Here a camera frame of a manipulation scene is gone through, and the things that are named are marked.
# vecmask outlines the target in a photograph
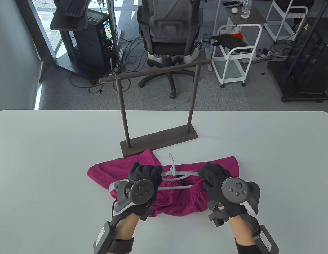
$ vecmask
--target keyboard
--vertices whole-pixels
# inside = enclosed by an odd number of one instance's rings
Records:
[[[71,0],[65,12],[66,16],[81,18],[89,0]]]

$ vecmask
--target chair base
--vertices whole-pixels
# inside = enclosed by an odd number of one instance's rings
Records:
[[[176,63],[182,63],[182,62],[183,62],[183,59],[180,56],[175,57],[173,60],[172,60],[171,56],[168,56],[165,58],[164,64],[159,63],[154,60],[151,60],[151,59],[147,60],[148,66],[150,66],[150,67],[157,66],[158,68],[175,66]],[[147,76],[139,82],[138,86],[144,87],[146,85],[146,82],[148,82],[156,77],[166,75],[169,80],[170,87],[171,87],[170,98],[174,99],[174,98],[176,98],[176,86],[175,86],[175,82],[174,82],[174,78],[172,77],[172,74],[185,74],[185,75],[194,77],[194,71],[190,71],[190,70],[171,71],[171,72],[167,72],[167,73],[161,73],[161,74]]]

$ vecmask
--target black desk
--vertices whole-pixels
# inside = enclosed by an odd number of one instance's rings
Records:
[[[66,1],[55,1],[57,7],[50,24],[50,29],[55,31],[80,31],[88,26],[87,8],[82,18],[73,18],[65,15]]]

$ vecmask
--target red object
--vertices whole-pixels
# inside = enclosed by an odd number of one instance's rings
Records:
[[[238,34],[232,34],[232,36],[235,36],[237,37],[238,39],[241,39],[243,41],[244,39],[244,36],[241,34],[241,33],[238,33]]]
[[[139,155],[128,158],[115,159],[94,165],[89,169],[87,175],[100,186],[108,189],[110,184],[117,180],[127,179],[131,165],[139,162],[141,165],[160,165],[159,160],[151,150],[146,150]],[[218,163],[230,171],[232,176],[239,176],[239,166],[235,157],[231,156],[224,159],[211,161]],[[197,172],[203,168],[205,162],[176,165],[176,171]],[[170,170],[171,165],[163,166],[164,172]],[[203,180],[198,176],[190,176],[178,181],[163,181],[161,187],[193,185],[190,189],[181,190],[159,190],[157,193],[156,205],[152,206],[153,217],[159,213],[168,215],[184,216],[190,213],[203,212],[207,209],[209,198],[202,184]],[[115,191],[111,196],[117,198]]]

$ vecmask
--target hand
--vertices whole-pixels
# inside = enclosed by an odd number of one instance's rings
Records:
[[[204,167],[198,171],[199,177],[205,179],[203,186],[210,200],[220,202],[231,217],[235,217],[246,211],[245,207],[231,203],[222,193],[223,182],[231,177],[229,171],[219,164],[205,163]]]
[[[143,179],[149,180],[153,184],[154,191],[148,202],[142,205],[133,205],[128,209],[129,211],[142,217],[146,213],[147,207],[156,202],[158,187],[163,181],[162,172],[162,166],[140,165],[138,162],[131,166],[129,180],[135,182]]]

